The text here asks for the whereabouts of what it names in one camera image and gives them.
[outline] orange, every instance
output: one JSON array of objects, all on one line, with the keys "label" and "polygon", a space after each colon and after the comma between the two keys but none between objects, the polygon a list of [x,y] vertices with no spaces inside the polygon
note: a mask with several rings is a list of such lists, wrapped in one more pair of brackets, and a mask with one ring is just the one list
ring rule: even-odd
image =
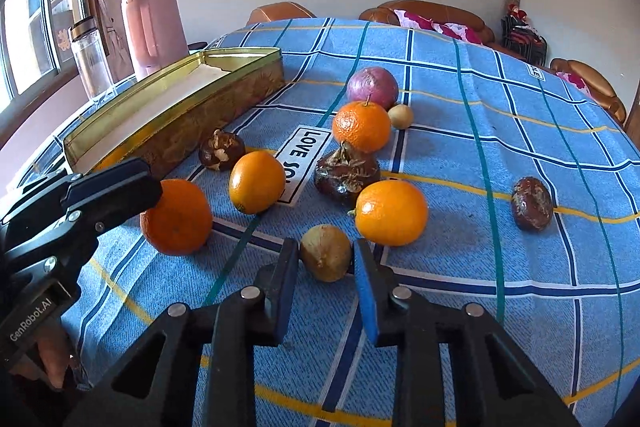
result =
[{"label": "orange", "polygon": [[362,237],[388,247],[402,247],[420,237],[429,207],[415,185],[401,180],[376,182],[356,201],[356,228]]},{"label": "orange", "polygon": [[200,188],[187,180],[162,180],[162,196],[140,214],[146,240],[160,253],[187,255],[205,244],[213,215]]},{"label": "orange", "polygon": [[335,115],[332,129],[338,143],[347,141],[362,152],[372,153],[389,141],[391,120],[377,103],[350,102]]},{"label": "orange", "polygon": [[242,156],[231,171],[229,198],[243,214],[258,214],[278,201],[286,176],[281,163],[265,151]]}]

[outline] brown leather sofa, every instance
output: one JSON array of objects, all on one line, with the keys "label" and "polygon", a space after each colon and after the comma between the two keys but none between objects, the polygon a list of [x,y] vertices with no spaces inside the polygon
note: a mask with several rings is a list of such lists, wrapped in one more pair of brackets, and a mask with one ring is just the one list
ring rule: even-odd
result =
[{"label": "brown leather sofa", "polygon": [[494,32],[480,17],[466,10],[447,6],[446,4],[415,0],[389,1],[381,4],[377,8],[365,10],[360,14],[359,18],[363,21],[382,22],[385,24],[399,26],[400,21],[394,13],[394,10],[405,10],[407,12],[415,13],[420,17],[431,19],[439,24],[453,23],[468,26],[478,34],[482,44],[485,46],[506,55],[510,55],[511,57],[518,58],[519,60],[524,60],[524,57],[521,55],[512,52],[495,42]]},{"label": "brown leather sofa", "polygon": [[622,126],[626,120],[625,105],[599,71],[579,60],[564,60],[564,58],[554,58],[551,61],[551,69],[580,76],[589,87],[593,100]]},{"label": "brown leather sofa", "polygon": [[251,12],[246,25],[284,19],[312,19],[314,17],[315,15],[297,2],[284,1],[257,7]]}]

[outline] tablecloth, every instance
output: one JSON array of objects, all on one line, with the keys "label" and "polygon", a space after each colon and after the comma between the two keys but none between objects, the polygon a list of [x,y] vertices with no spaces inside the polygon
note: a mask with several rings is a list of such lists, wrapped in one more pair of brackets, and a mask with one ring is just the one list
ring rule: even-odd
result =
[{"label": "tablecloth", "polygon": [[[430,220],[406,247],[375,245],[381,262],[434,303],[481,303],[584,427],[611,418],[640,373],[640,154],[606,112],[538,68],[423,30],[304,19],[253,25],[212,45],[282,49],[287,85],[227,127],[271,151],[298,126],[330,129],[353,71],[391,71],[415,121],[394,131],[378,160],[384,176],[420,188]],[[325,152],[336,146],[327,142]],[[219,302],[251,283],[284,237],[300,239],[320,223],[358,237],[308,175],[291,204],[261,220],[235,210],[228,173],[203,169],[196,154],[171,176],[202,188],[213,233],[182,258],[151,247],[137,218],[100,238],[81,272],[81,299],[63,317],[91,381],[169,304]],[[542,233],[519,230],[511,217],[511,189],[523,176],[538,177],[553,197]],[[352,276],[321,283],[301,266],[285,342],[255,350],[258,425],[390,425],[396,350],[371,346],[357,305]],[[442,357],[452,424],[446,349]]]}]

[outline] metal screw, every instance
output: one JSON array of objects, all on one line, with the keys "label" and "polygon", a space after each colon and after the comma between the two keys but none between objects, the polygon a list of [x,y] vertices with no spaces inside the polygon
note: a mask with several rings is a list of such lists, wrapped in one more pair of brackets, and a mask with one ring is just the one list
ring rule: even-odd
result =
[{"label": "metal screw", "polygon": [[484,315],[484,308],[478,303],[471,302],[465,306],[465,312],[470,317],[482,317],[482,315]]},{"label": "metal screw", "polygon": [[56,263],[57,260],[55,257],[49,257],[45,262],[44,262],[44,271],[46,273],[50,272],[51,270],[53,270],[56,267]]},{"label": "metal screw", "polygon": [[391,292],[391,295],[393,295],[396,299],[404,301],[411,297],[411,290],[406,286],[396,286]]},{"label": "metal screw", "polygon": [[182,304],[181,302],[176,302],[169,306],[169,309],[166,311],[170,317],[180,317],[184,315],[187,311],[187,306]]},{"label": "metal screw", "polygon": [[257,299],[260,296],[260,288],[258,286],[245,286],[240,290],[240,296],[243,299]]}]

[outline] gold tin box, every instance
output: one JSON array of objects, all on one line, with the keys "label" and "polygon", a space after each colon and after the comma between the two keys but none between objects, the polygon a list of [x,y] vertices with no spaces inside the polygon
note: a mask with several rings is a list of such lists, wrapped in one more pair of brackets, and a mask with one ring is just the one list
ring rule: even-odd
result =
[{"label": "gold tin box", "polygon": [[[177,101],[116,146],[101,142],[116,128],[126,132],[141,107],[196,70],[201,64],[228,71]],[[198,52],[154,73],[103,105],[63,142],[73,172],[97,171],[140,156],[152,174],[163,178],[217,128],[285,85],[279,48],[214,48]]]}]

